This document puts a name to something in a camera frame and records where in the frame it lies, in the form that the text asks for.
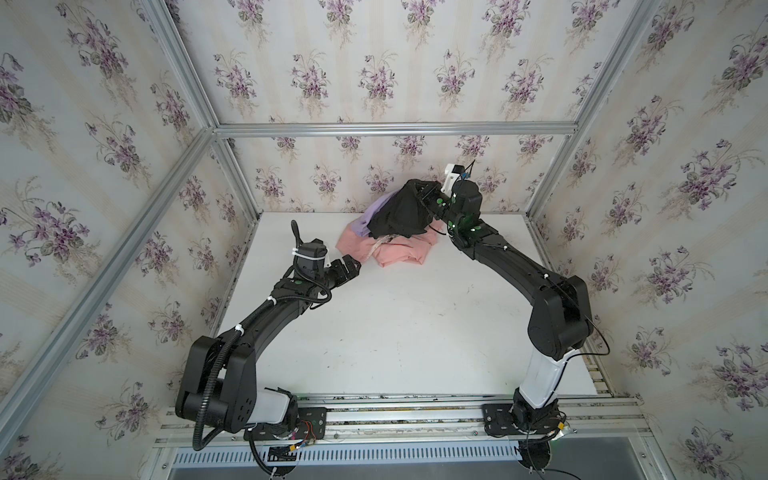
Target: pile of clothes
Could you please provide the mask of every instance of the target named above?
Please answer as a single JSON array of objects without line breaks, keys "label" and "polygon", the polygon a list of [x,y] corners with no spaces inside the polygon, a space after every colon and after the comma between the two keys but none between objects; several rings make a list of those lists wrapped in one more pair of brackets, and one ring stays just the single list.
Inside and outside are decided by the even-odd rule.
[{"label": "pile of clothes", "polygon": [[397,262],[422,265],[429,249],[437,243],[437,232],[445,225],[431,220],[418,204],[410,180],[401,190],[381,196],[347,225],[336,248],[360,263],[373,257],[381,266]]}]

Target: cable tie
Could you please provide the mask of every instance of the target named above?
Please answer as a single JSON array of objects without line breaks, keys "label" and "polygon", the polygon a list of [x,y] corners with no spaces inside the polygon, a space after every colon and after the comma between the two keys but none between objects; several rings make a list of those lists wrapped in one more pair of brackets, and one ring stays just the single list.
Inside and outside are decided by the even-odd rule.
[{"label": "cable tie", "polygon": [[306,258],[307,260],[325,260],[327,257],[327,255],[325,255],[324,257],[308,257],[307,255],[302,255],[301,253],[299,253],[299,249],[295,247],[291,249],[291,252],[293,253],[293,255],[297,257]]}]

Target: white table surface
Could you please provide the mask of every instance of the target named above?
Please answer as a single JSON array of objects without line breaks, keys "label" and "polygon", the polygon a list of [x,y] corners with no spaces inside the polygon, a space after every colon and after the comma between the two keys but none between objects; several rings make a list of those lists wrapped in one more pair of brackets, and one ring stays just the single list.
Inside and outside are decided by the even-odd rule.
[{"label": "white table surface", "polygon": [[[293,261],[291,220],[304,241],[323,240],[336,259],[336,241],[356,217],[265,213],[220,332],[262,303]],[[541,261],[522,216],[482,218]],[[513,286],[440,237],[424,265],[382,268],[368,259],[330,302],[292,321],[268,345],[257,361],[257,382],[314,394],[512,394],[533,349],[530,315]],[[558,394],[596,394],[581,357],[569,362]]]}]

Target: ventilation grille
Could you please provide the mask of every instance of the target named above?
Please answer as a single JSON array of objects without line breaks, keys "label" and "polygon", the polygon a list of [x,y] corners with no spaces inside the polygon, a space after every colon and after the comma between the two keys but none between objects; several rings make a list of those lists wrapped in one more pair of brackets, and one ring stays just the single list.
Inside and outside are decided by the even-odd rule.
[{"label": "ventilation grille", "polygon": [[[516,441],[403,442],[314,445],[299,452],[294,462],[272,462],[269,447],[257,446],[267,465],[376,465],[431,462],[488,462],[521,460]],[[177,450],[174,468],[256,466],[248,446],[209,447],[205,452]]]}]

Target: floral wallpaper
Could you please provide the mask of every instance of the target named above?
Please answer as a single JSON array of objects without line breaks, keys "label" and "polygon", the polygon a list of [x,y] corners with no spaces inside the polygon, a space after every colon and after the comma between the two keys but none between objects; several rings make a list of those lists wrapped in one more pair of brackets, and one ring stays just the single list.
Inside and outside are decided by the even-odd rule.
[{"label": "floral wallpaper", "polygon": [[636,2],[167,3],[222,123],[266,123],[572,119]]},{"label": "floral wallpaper", "polygon": [[0,45],[1,398],[198,126],[132,4],[0,2]]},{"label": "floral wallpaper", "polygon": [[446,164],[475,162],[483,211],[505,213],[525,211],[562,137],[280,137],[231,144],[262,210],[361,212],[411,178],[442,182]]},{"label": "floral wallpaper", "polygon": [[765,477],[767,52],[765,2],[661,2],[535,219],[680,479]]},{"label": "floral wallpaper", "polygon": [[[0,478],[138,478],[189,347],[214,325],[247,230],[216,159],[204,157],[83,335]],[[4,373],[14,368],[5,357],[0,362]]]}]

